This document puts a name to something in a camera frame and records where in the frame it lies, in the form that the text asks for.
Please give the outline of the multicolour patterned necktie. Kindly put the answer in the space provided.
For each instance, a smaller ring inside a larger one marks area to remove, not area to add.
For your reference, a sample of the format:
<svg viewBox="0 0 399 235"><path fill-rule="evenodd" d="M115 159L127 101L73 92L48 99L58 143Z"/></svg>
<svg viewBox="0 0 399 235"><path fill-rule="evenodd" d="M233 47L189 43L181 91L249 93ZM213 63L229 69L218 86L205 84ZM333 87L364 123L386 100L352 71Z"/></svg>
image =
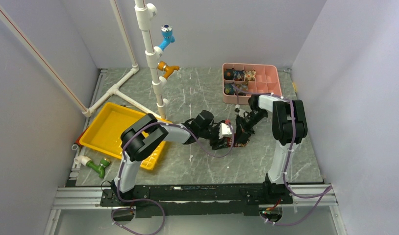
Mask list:
<svg viewBox="0 0 399 235"><path fill-rule="evenodd" d="M248 144L250 140L250 135L249 134L241 134L240 136L237 136L236 134L234 137L226 137L226 145L227 147L232 146L232 142L234 142L233 147L244 147Z"/></svg>

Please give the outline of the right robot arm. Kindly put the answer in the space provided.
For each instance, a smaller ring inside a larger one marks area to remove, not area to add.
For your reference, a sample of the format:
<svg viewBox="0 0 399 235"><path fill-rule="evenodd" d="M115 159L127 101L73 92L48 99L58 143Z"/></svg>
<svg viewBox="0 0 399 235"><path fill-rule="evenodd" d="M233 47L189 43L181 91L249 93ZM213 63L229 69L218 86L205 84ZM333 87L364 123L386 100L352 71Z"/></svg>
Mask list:
<svg viewBox="0 0 399 235"><path fill-rule="evenodd" d="M272 95L253 94L248 100L250 112L237 115L234 143L245 145L255 133L253 127L272 114L272 135L276 140L271 168L265 175L262 198L274 203L281 195L289 194L288 166L308 127L304 105L301 100L285 100Z"/></svg>

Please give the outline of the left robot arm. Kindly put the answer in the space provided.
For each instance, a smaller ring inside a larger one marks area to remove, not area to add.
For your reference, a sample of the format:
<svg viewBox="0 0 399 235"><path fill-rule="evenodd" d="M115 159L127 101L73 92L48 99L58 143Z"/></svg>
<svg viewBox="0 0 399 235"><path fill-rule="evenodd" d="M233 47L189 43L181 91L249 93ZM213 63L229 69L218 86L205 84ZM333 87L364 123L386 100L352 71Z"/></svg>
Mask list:
<svg viewBox="0 0 399 235"><path fill-rule="evenodd" d="M235 133L231 123L224 120L215 122L213 114L206 110L180 124L160 121L153 114L146 114L124 130L120 139L122 159L111 188L114 191L113 199L121 206L132 200L142 161L161 143L188 145L205 139L209 141L212 150L232 150L235 146Z"/></svg>

